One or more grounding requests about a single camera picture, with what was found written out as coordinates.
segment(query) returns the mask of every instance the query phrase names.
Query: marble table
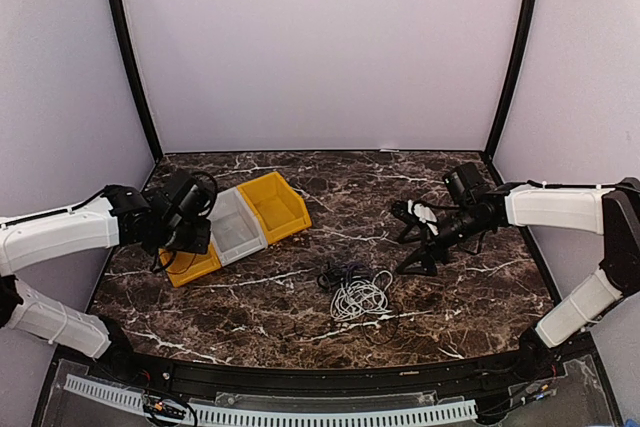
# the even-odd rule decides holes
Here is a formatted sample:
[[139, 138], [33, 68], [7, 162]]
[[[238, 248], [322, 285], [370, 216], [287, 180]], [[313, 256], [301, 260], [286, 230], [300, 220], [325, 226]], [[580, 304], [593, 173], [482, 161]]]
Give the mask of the marble table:
[[[453, 249], [437, 277], [396, 276], [390, 297], [397, 313], [377, 325], [333, 323], [331, 296], [316, 284], [328, 262], [393, 270], [415, 246], [393, 241], [404, 224], [389, 213], [391, 203], [449, 202], [441, 177], [469, 161], [488, 178], [479, 155], [468, 152], [168, 155], [149, 187], [177, 168], [206, 170], [221, 189], [277, 170], [305, 199], [313, 226], [177, 289], [149, 272], [140, 248], [120, 248], [90, 311], [119, 321], [141, 353], [235, 366], [410, 366], [516, 349], [519, 334], [552, 301], [515, 228], [487, 235], [477, 256]], [[394, 323], [395, 335], [378, 345]]]

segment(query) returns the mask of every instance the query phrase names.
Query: black pole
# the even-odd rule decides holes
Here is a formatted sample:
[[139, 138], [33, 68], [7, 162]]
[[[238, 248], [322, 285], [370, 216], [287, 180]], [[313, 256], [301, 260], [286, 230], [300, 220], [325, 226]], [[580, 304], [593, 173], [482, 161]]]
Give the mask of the black pole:
[[162, 159], [162, 147], [160, 146], [158, 133], [153, 125], [149, 104], [147, 103], [144, 89], [142, 88], [138, 65], [136, 64], [133, 46], [131, 45], [131, 37], [129, 36], [129, 28], [127, 27], [124, 6], [122, 0], [109, 0], [109, 5], [111, 6], [111, 16], [113, 17], [113, 25], [116, 29], [118, 44], [120, 45], [120, 55], [122, 55], [124, 69], [127, 73], [127, 79], [129, 79], [129, 88], [131, 89], [133, 101], [136, 104], [136, 109], [140, 116], [140, 122], [142, 123], [142, 129], [147, 138], [147, 143], [149, 144], [153, 158], [157, 162]]
[[484, 153], [489, 159], [493, 159], [493, 156], [498, 149], [500, 137], [502, 136], [504, 125], [507, 122], [509, 107], [511, 107], [513, 93], [516, 90], [518, 75], [520, 74], [520, 67], [522, 66], [524, 51], [527, 47], [529, 27], [531, 27], [531, 18], [533, 17], [533, 7], [535, 3], [536, 0], [522, 0], [520, 17], [518, 18], [518, 27], [516, 28], [516, 36], [513, 41], [509, 67], [507, 67], [507, 75], [505, 76], [504, 85], [502, 86], [502, 94], [500, 94], [500, 101], [498, 102], [496, 116], [493, 119], [493, 125], [491, 126], [489, 140], [487, 141], [487, 146], [484, 149]]

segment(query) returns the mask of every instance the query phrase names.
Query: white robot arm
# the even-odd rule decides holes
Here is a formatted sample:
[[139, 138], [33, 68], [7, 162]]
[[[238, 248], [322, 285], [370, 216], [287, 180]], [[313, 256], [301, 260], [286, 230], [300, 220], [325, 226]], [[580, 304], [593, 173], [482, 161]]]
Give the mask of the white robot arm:
[[[640, 291], [640, 181], [626, 178], [610, 185], [564, 186], [536, 182], [510, 183], [491, 189], [473, 164], [464, 164], [444, 177], [457, 204], [453, 213], [426, 229], [424, 213], [416, 204], [396, 202], [392, 213], [407, 224], [398, 241], [420, 240], [397, 271], [400, 274], [436, 275], [436, 261], [448, 261], [448, 248], [469, 237], [510, 225], [551, 226], [584, 230], [604, 236], [605, 258], [584, 282], [520, 338], [524, 377], [535, 372], [535, 363], [546, 351], [562, 345], [570, 336], [610, 309], [616, 302]], [[420, 228], [420, 236], [406, 235]]]
[[83, 314], [46, 297], [15, 274], [29, 265], [73, 252], [142, 242], [159, 248], [205, 253], [206, 216], [217, 187], [209, 176], [178, 171], [160, 189], [141, 194], [107, 186], [85, 202], [33, 215], [0, 218], [0, 327], [30, 332], [101, 358], [123, 334], [115, 323]]

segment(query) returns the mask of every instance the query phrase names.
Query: white wall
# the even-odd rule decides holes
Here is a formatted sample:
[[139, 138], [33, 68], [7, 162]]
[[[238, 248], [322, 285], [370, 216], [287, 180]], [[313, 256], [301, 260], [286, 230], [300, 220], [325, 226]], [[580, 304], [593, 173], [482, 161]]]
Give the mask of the white wall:
[[[141, 186], [152, 167], [107, 0], [0, 0], [0, 215], [82, 200], [107, 183]], [[20, 272], [83, 310], [106, 252]], [[30, 425], [53, 353], [0, 330], [0, 426]]]
[[[505, 180], [640, 177], [640, 0], [537, 0], [496, 164]], [[590, 234], [535, 229], [563, 294], [603, 256]], [[595, 329], [626, 416], [640, 418], [640, 297]]]
[[482, 149], [521, 0], [125, 0], [163, 148]]

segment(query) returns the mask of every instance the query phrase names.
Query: coiled white cord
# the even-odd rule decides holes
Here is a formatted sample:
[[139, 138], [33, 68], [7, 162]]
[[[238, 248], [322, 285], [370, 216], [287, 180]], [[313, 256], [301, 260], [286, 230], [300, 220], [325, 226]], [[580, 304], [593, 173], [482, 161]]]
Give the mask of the coiled white cord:
[[[383, 275], [389, 276], [389, 280], [380, 288], [376, 281]], [[388, 270], [382, 270], [373, 280], [359, 279], [341, 286], [331, 301], [331, 318], [336, 322], [349, 322], [365, 314], [391, 314], [393, 311], [389, 309], [386, 291], [392, 282], [393, 274]]]

